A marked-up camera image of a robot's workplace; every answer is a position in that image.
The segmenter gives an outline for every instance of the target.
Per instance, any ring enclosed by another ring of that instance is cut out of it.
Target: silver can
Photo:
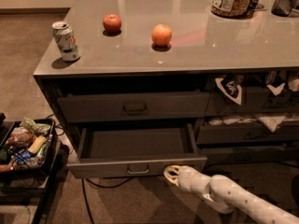
[[[56,21],[52,25],[52,32],[64,61],[73,62],[79,59],[74,31],[67,21]]]

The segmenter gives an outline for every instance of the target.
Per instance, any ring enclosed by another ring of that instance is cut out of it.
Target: red apple
[[[158,47],[165,47],[169,44],[172,37],[171,29],[164,25],[158,24],[151,32],[151,40]]]
[[[121,18],[116,14],[107,14],[103,18],[105,30],[110,34],[116,34],[121,29]]]

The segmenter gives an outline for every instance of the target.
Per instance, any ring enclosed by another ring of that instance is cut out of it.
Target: gray countertop
[[[299,66],[299,18],[271,13],[260,0],[252,16],[225,19],[210,12],[212,0],[77,0],[66,16],[81,58],[65,63],[52,40],[36,76],[213,72]],[[108,13],[119,14],[121,34],[105,36]],[[171,27],[171,49],[152,47],[158,23]]]

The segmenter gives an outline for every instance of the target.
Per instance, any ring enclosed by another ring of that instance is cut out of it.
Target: closed drawer
[[[299,126],[283,126],[271,133],[266,127],[255,125],[231,126],[202,126],[197,144],[228,144],[244,142],[269,142],[299,140]]]
[[[171,164],[203,168],[192,126],[135,130],[83,129],[78,158],[68,163],[75,178],[162,175]]]
[[[260,112],[299,112],[299,96],[289,90],[274,96],[267,88],[246,87],[242,105],[238,105],[224,94],[213,91],[206,109],[207,116]]]
[[[67,122],[203,117],[209,93],[200,91],[69,95],[57,100]]]

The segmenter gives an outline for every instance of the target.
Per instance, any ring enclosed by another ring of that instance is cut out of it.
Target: floor
[[[32,74],[49,45],[51,24],[60,14],[0,15],[0,111],[7,120],[43,119],[52,114]],[[69,161],[76,153],[70,144]],[[208,174],[226,174],[245,189],[299,217],[299,169],[279,163],[221,165]],[[133,179],[76,179],[66,173],[47,223],[255,223],[238,209],[221,215],[194,194],[170,185],[163,176]],[[0,223],[30,223],[35,204],[0,205]]]

